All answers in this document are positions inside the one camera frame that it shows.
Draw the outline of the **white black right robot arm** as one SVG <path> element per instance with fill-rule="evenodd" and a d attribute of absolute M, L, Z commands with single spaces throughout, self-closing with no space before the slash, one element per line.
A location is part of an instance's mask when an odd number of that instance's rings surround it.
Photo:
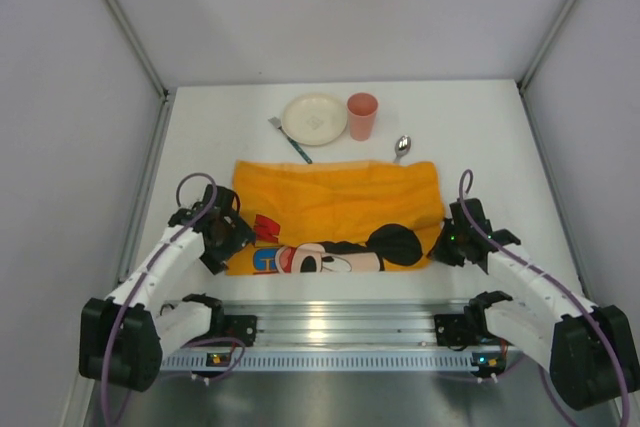
<path fill-rule="evenodd" d="M 479 199 L 458 200 L 450 210 L 430 258 L 476 265 L 501 287 L 471 298 L 457 321 L 438 316 L 439 345 L 503 339 L 542 367 L 574 410 L 638 391 L 639 358 L 621 309 L 597 306 L 533 264 L 519 238 L 492 228 Z"/>

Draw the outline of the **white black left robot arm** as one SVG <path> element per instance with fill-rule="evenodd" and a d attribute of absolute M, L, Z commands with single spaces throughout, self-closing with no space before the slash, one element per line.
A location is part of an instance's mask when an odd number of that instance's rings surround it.
<path fill-rule="evenodd" d="M 179 208 L 156 246 L 106 298 L 91 298 L 81 312 L 78 370 L 143 392 L 162 363 L 184 346 L 250 347 L 254 315 L 229 315 L 221 300 L 203 293 L 182 298 L 172 291 L 202 268 L 217 275 L 256 235 L 240 216 L 240 198 L 226 187 L 206 186 L 201 200 Z"/>

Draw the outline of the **orange cartoon print cloth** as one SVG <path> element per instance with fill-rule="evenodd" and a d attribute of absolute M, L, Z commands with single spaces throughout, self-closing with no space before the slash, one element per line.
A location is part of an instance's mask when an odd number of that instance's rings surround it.
<path fill-rule="evenodd" d="M 239 161 L 232 188 L 256 235 L 229 261 L 233 276 L 421 269 L 445 217 L 431 162 Z"/>

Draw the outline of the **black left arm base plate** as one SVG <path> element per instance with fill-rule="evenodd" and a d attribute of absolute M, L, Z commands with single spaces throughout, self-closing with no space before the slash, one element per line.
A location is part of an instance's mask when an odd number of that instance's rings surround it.
<path fill-rule="evenodd" d="M 221 337 L 233 337 L 240 340 L 246 347 L 252 347 L 257 336 L 258 318 L 255 315 L 224 316 Z"/>

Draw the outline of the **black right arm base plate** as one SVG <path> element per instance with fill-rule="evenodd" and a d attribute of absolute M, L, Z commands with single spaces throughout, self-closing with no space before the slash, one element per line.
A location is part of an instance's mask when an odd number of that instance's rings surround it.
<path fill-rule="evenodd" d="M 477 338 L 463 314 L 437 314 L 433 317 L 436 343 L 453 351 L 477 344 Z"/>

